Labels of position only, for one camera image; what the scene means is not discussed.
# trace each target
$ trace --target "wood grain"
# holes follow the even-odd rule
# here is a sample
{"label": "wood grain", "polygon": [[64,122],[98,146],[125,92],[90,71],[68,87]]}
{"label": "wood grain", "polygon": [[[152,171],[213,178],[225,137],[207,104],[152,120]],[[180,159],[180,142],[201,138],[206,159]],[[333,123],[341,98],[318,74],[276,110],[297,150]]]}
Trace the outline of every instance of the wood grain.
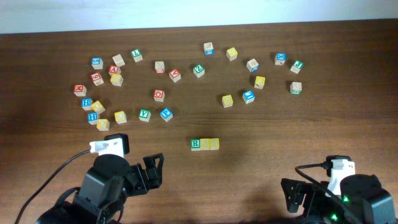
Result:
{"label": "wood grain", "polygon": [[[302,180],[294,167],[323,162],[343,154],[356,162],[357,173],[376,174],[394,197],[398,210],[398,20],[309,22],[250,26],[138,29],[46,34],[0,35],[0,222],[15,220],[22,204],[72,155],[89,149],[90,141],[113,133],[129,135],[126,159],[163,152],[160,189],[130,198],[123,223],[216,223],[288,217],[283,177]],[[206,57],[203,43],[212,41],[215,55]],[[226,49],[238,59],[229,62]],[[135,63],[130,50],[144,60]],[[273,65],[276,52],[287,63]],[[90,80],[90,58],[121,54],[122,87]],[[259,70],[250,74],[246,62]],[[295,75],[294,60],[304,62]],[[166,71],[177,68],[182,79],[154,71],[163,60]],[[206,69],[201,78],[193,66]],[[267,78],[263,90],[254,77]],[[292,81],[302,82],[301,95],[291,95]],[[80,99],[72,93],[83,83],[88,96],[100,100],[111,122],[100,132],[86,121]],[[155,102],[154,89],[165,90]],[[244,104],[242,93],[256,99]],[[221,96],[234,105],[224,109]],[[168,107],[174,117],[159,116]],[[149,123],[138,119],[147,108]],[[126,124],[113,113],[124,110]],[[220,139],[219,151],[190,150],[190,139]],[[34,223],[66,189],[80,186],[94,155],[73,161],[31,203],[21,223]],[[327,180],[324,170],[308,173]]]}

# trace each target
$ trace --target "yellow block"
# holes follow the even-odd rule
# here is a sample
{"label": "yellow block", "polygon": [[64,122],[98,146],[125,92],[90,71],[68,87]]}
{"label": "yellow block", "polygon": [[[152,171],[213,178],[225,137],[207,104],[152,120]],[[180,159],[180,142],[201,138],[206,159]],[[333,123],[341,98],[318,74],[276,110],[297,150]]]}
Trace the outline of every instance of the yellow block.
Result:
{"label": "yellow block", "polygon": [[228,52],[229,56],[231,56],[231,57],[238,54],[238,52],[236,51],[236,49],[234,47],[231,49],[228,49],[227,52]]}

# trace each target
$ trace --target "wooden letter block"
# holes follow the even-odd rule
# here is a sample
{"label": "wooden letter block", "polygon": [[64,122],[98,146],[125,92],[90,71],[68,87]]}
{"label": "wooden letter block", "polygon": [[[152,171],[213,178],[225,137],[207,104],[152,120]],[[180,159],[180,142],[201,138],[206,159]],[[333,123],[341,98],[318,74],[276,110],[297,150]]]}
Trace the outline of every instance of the wooden letter block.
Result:
{"label": "wooden letter block", "polygon": [[97,100],[91,105],[92,109],[97,112],[98,115],[100,115],[102,112],[105,111],[105,108],[102,106],[102,104]]}
{"label": "wooden letter block", "polygon": [[226,51],[226,57],[228,57],[228,60],[229,60],[229,61],[232,61],[232,60],[234,60],[234,59],[237,59],[237,58],[238,58],[238,52],[235,50],[234,47],[231,48],[231,49],[228,49],[228,50]]}
{"label": "wooden letter block", "polygon": [[155,90],[155,93],[154,93],[155,101],[163,102],[164,101],[164,96],[165,96],[165,94],[164,94],[163,90]]}
{"label": "wooden letter block", "polygon": [[210,150],[210,139],[200,139],[200,150]]}
{"label": "wooden letter block", "polygon": [[290,84],[290,94],[298,95],[301,93],[301,90],[300,82],[292,82],[292,84]]}
{"label": "wooden letter block", "polygon": [[97,128],[100,131],[109,131],[109,121],[108,121],[108,119],[98,119]]}
{"label": "wooden letter block", "polygon": [[193,68],[193,73],[200,78],[202,75],[205,74],[205,68],[201,65],[197,65],[195,68]]}
{"label": "wooden letter block", "polygon": [[164,73],[164,62],[155,62],[156,73]]}
{"label": "wooden letter block", "polygon": [[243,100],[246,104],[254,101],[255,97],[253,91],[249,90],[243,93]]}
{"label": "wooden letter block", "polygon": [[223,106],[224,106],[224,108],[230,107],[233,104],[234,104],[234,101],[232,100],[232,96],[231,95],[223,96]]}
{"label": "wooden letter block", "polygon": [[119,67],[122,67],[123,65],[125,65],[124,60],[122,58],[122,55],[118,54],[116,56],[113,56],[112,59],[114,61],[114,64],[119,66]]}
{"label": "wooden letter block", "polygon": [[293,63],[293,66],[292,66],[292,68],[290,69],[290,71],[292,71],[292,72],[294,72],[294,73],[296,73],[296,74],[299,74],[299,71],[303,68],[303,66],[304,66],[304,63],[303,63],[303,62],[301,62],[301,61],[299,61],[299,60],[296,60],[296,61]]}
{"label": "wooden letter block", "polygon": [[275,55],[275,65],[283,65],[286,62],[285,53],[276,53]]}
{"label": "wooden letter block", "polygon": [[173,69],[171,72],[169,72],[169,77],[174,83],[176,83],[181,79],[181,73],[177,69]]}
{"label": "wooden letter block", "polygon": [[163,118],[164,121],[168,122],[170,119],[173,118],[173,113],[168,108],[165,108],[160,112],[160,116]]}
{"label": "wooden letter block", "polygon": [[135,62],[139,62],[142,60],[142,54],[141,51],[139,49],[133,50],[131,52],[131,56],[134,59]]}
{"label": "wooden letter block", "polygon": [[127,122],[127,116],[124,111],[119,111],[114,114],[114,119],[118,124],[123,124]]}
{"label": "wooden letter block", "polygon": [[218,138],[210,139],[210,150],[218,150],[220,148],[220,140]]}
{"label": "wooden letter block", "polygon": [[266,84],[266,78],[265,77],[256,77],[256,82],[254,84],[255,88],[262,89],[265,84]]}
{"label": "wooden letter block", "polygon": [[213,48],[213,43],[205,43],[203,44],[203,48],[205,49],[205,55],[214,55],[214,48]]}
{"label": "wooden letter block", "polygon": [[104,80],[102,79],[101,74],[99,72],[91,74],[91,80],[95,85],[100,85],[104,83]]}
{"label": "wooden letter block", "polygon": [[118,74],[120,75],[122,73],[122,70],[120,70],[119,67],[115,65],[111,65],[108,71],[109,75],[112,76],[113,74]]}
{"label": "wooden letter block", "polygon": [[81,99],[81,107],[84,110],[92,110],[91,104],[93,104],[93,100],[91,98]]}
{"label": "wooden letter block", "polygon": [[150,111],[149,111],[149,110],[141,109],[140,112],[139,112],[138,118],[139,118],[141,121],[149,122],[149,120],[150,120]]}
{"label": "wooden letter block", "polygon": [[75,85],[73,92],[76,96],[86,96],[87,89],[84,85]]}
{"label": "wooden letter block", "polygon": [[200,139],[192,139],[191,140],[191,150],[192,151],[200,150]]}
{"label": "wooden letter block", "polygon": [[91,66],[94,69],[102,69],[104,67],[104,62],[102,61],[102,59],[100,57],[93,57],[91,59]]}
{"label": "wooden letter block", "polygon": [[111,78],[111,83],[112,83],[112,85],[115,85],[115,86],[122,86],[123,77],[118,74],[113,74],[112,78]]}
{"label": "wooden letter block", "polygon": [[248,68],[250,72],[254,72],[259,69],[259,64],[257,63],[256,59],[252,59],[248,61],[246,68]]}
{"label": "wooden letter block", "polygon": [[90,124],[97,124],[99,118],[100,115],[97,114],[96,112],[87,114],[87,120]]}

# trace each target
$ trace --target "row of blocks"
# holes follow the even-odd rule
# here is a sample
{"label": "row of blocks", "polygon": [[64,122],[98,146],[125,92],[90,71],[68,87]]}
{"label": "row of blocks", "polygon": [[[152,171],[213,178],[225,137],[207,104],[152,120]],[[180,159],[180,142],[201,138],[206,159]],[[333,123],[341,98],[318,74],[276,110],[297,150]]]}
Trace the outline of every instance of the row of blocks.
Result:
{"label": "row of blocks", "polygon": [[206,138],[206,139],[192,139],[191,150],[218,150],[220,148],[220,140],[218,138]]}

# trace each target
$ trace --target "wooden tabletop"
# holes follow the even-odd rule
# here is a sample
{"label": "wooden tabletop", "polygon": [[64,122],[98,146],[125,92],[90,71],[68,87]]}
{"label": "wooden tabletop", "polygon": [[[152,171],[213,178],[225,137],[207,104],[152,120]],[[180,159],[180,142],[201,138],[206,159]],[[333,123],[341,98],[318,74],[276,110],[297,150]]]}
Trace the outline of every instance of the wooden tabletop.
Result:
{"label": "wooden tabletop", "polygon": [[[281,178],[303,180],[298,165],[323,162],[327,155],[351,156],[357,174],[376,174],[398,210],[398,20],[304,22],[175,29],[103,30],[0,35],[0,223],[15,220],[23,203],[58,166],[106,135],[129,135],[130,164],[164,153],[163,185],[129,198],[123,223],[241,222],[288,217]],[[213,56],[203,43],[212,42]],[[229,61],[226,49],[238,59]],[[134,62],[130,51],[144,57]],[[286,52],[284,66],[274,65]],[[113,86],[107,68],[121,54],[122,87]],[[92,57],[104,60],[104,84],[95,86]],[[246,62],[255,58],[259,70]],[[154,71],[165,62],[177,68],[174,83]],[[304,63],[298,75],[294,60]],[[197,78],[193,67],[205,74]],[[264,89],[253,87],[256,75]],[[302,94],[291,95],[292,81]],[[86,120],[81,97],[100,100],[110,120],[99,131]],[[165,101],[155,102],[155,89]],[[252,90],[246,105],[243,91]],[[221,97],[234,104],[223,108]],[[174,117],[159,115],[168,107]],[[138,119],[141,108],[150,122]],[[114,113],[125,111],[127,123]],[[219,138],[219,151],[191,151],[190,140]],[[21,223],[34,223],[66,189],[81,185],[96,155],[78,158],[27,207]],[[323,169],[306,170],[328,180]]]}

